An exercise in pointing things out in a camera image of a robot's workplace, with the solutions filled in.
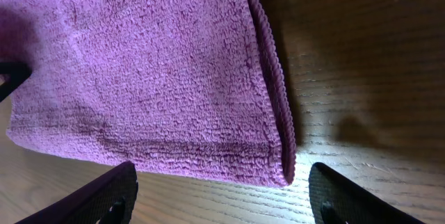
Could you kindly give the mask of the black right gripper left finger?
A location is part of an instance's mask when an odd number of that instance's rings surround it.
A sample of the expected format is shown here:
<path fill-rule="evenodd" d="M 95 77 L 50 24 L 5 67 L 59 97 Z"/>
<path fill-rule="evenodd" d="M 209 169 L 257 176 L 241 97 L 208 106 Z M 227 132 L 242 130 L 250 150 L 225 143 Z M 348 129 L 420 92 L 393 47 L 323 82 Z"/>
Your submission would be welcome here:
<path fill-rule="evenodd" d="M 125 161 L 17 224 L 129 224 L 137 194 L 135 165 Z"/>

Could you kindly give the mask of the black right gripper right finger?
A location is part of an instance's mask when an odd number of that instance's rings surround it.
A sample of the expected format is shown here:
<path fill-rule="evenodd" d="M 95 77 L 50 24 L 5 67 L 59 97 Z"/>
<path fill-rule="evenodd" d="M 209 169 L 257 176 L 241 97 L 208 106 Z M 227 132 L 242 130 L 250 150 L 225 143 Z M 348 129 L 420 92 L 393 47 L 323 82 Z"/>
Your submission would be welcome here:
<path fill-rule="evenodd" d="M 312 165 L 308 182 L 316 224 L 423 224 L 324 163 Z"/>

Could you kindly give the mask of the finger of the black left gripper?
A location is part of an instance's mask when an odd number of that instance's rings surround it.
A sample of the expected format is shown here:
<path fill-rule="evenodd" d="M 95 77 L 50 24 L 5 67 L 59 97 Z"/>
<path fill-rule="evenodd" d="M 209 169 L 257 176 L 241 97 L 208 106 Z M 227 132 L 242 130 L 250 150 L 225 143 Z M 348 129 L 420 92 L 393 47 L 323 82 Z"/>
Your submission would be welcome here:
<path fill-rule="evenodd" d="M 24 83 L 31 74 L 32 70 L 26 63 L 1 63 L 1 75 L 6 76 L 6 80 L 1 84 L 1 101 L 4 101 L 7 96 Z"/>

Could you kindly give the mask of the purple microfiber cloth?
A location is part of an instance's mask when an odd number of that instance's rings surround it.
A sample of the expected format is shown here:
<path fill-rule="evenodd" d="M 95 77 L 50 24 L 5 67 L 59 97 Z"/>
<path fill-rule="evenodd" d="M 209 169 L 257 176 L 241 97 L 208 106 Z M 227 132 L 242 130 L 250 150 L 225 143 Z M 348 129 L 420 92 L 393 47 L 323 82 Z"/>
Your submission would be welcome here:
<path fill-rule="evenodd" d="M 1 58 L 32 70 L 6 132 L 26 149 L 293 182 L 293 118 L 259 0 L 1 0 Z"/>

